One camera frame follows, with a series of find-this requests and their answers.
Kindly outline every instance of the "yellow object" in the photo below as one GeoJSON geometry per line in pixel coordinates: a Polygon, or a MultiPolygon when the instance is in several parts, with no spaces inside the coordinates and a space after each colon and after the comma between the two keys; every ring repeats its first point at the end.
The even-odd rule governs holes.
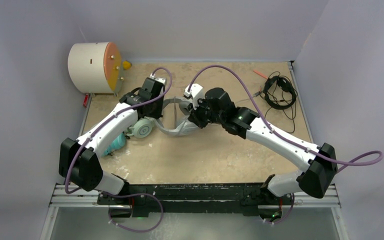
{"type": "Polygon", "coordinates": [[[129,61],[123,61],[123,69],[127,70],[132,67],[132,63],[129,61]]]}

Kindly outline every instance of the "white wall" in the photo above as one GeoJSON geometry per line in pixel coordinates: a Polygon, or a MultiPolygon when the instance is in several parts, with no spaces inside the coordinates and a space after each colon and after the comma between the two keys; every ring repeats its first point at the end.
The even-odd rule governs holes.
{"type": "Polygon", "coordinates": [[[68,0],[131,61],[295,60],[328,0],[68,0]]]}
{"type": "Polygon", "coordinates": [[[66,67],[83,41],[65,0],[0,0],[0,239],[39,239],[84,113],[66,67]]]}
{"type": "MultiPolygon", "coordinates": [[[[340,160],[384,151],[384,0],[330,0],[295,74],[317,143],[340,160]]],[[[384,239],[384,159],[347,168],[337,188],[350,238],[384,239]]]]}

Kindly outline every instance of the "table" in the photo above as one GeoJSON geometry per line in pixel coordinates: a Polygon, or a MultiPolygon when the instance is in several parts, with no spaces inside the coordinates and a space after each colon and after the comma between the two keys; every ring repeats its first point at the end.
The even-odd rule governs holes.
{"type": "MultiPolygon", "coordinates": [[[[166,96],[181,97],[195,74],[210,64],[213,63],[134,64],[124,73],[124,81],[118,97],[95,95],[92,98],[84,131],[87,132],[112,111],[123,94],[142,86],[145,78],[155,68],[166,67],[172,73],[173,84],[166,96]]],[[[265,75],[279,71],[292,80],[287,62],[222,62],[218,64],[236,72],[252,94],[256,93],[266,81],[255,74],[254,69],[265,75]]],[[[162,70],[158,71],[156,76],[168,79],[168,75],[162,70]]],[[[224,69],[208,69],[198,77],[195,83],[203,86],[205,91],[221,87],[229,93],[237,106],[254,110],[242,86],[224,69]]],[[[274,95],[279,97],[280,93],[280,90],[276,90],[274,95]]],[[[263,113],[270,107],[259,96],[255,101],[263,113]]],[[[299,100],[296,104],[296,127],[293,135],[309,142],[310,137],[299,100]]],[[[285,112],[291,116],[291,109],[285,112]]],[[[173,128],[172,105],[164,109],[163,115],[164,125],[173,128]]],[[[284,131],[289,132],[293,129],[292,121],[286,118],[281,110],[271,109],[267,114],[267,120],[284,131]]],[[[167,136],[155,127],[149,136],[131,137],[127,140],[126,146],[113,152],[112,156],[101,157],[99,161],[104,171],[125,178],[132,184],[264,182],[271,174],[289,173],[297,169],[292,163],[265,146],[230,135],[219,125],[209,125],[192,135],[182,137],[167,136]]]]}

